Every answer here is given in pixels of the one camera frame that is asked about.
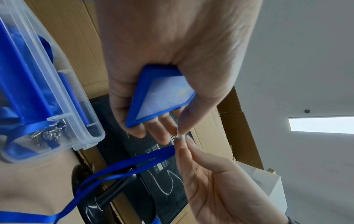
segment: lanyard strap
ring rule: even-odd
[[[21,213],[21,212],[11,212],[11,211],[0,211],[0,223],[53,223],[56,224],[58,221],[69,214],[80,202],[82,198],[84,198],[88,193],[92,190],[100,186],[103,182],[110,180],[117,180],[120,178],[125,178],[132,176],[133,174],[138,174],[143,171],[146,171],[157,164],[169,159],[174,156],[174,146],[168,146],[166,148],[153,151],[151,153],[143,154],[141,156],[137,156],[134,158],[126,159],[120,162],[117,162],[106,169],[95,173],[94,175],[87,178],[78,188],[76,195],[71,202],[59,213],[46,216],[41,214],[30,214],[30,213]],[[140,163],[144,163],[138,168],[122,174],[111,175],[109,177],[96,180],[98,177],[109,174],[112,171],[116,171],[122,168],[127,168],[129,166],[138,165]]]

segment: sticker label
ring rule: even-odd
[[[151,146],[148,150],[145,151],[145,153],[149,153],[149,152],[153,152],[156,150],[159,150],[160,147],[158,144]],[[169,164],[169,162],[167,160],[157,164],[154,166],[154,170],[156,172],[156,174],[160,173],[165,167],[167,167]]]

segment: rectangular light fixture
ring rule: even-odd
[[[354,117],[289,118],[291,131],[354,134]]]

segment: plastic container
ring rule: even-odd
[[[22,0],[0,0],[0,153],[33,161],[104,130],[65,54]]]

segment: skin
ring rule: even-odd
[[[175,140],[176,163],[200,224],[287,224],[288,218],[234,161],[207,154],[192,138]]]
[[[97,0],[96,9],[119,125],[161,144],[177,127],[168,114],[127,128],[124,124],[142,68],[176,65],[197,93],[180,115],[178,132],[196,126],[232,89],[261,0]]]

